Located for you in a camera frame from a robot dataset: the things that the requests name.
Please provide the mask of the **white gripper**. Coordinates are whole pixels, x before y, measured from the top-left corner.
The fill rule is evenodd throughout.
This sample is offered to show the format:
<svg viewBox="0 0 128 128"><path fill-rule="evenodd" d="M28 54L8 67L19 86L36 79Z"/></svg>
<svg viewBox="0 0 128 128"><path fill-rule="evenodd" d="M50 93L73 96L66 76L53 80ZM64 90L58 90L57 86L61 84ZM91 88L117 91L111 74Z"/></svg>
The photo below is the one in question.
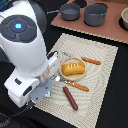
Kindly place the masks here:
<svg viewBox="0 0 128 128"><path fill-rule="evenodd" d="M43 83L38 78L26 78L21 76L17 69L4 83L10 99L19 107L23 107L29 100L39 103L46 93L52 88L53 82L47 78Z"/></svg>

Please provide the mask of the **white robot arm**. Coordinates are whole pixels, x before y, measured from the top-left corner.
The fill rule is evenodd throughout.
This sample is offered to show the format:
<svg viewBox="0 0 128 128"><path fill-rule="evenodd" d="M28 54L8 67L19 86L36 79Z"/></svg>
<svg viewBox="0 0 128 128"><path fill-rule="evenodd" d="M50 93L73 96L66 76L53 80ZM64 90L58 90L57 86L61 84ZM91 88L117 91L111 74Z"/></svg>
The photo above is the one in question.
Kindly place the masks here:
<svg viewBox="0 0 128 128"><path fill-rule="evenodd" d="M57 53L46 56L46 23L46 12L34 0L10 0L0 12L0 60L15 66L4 85L18 107L29 99L38 103L53 86L59 59Z"/></svg>

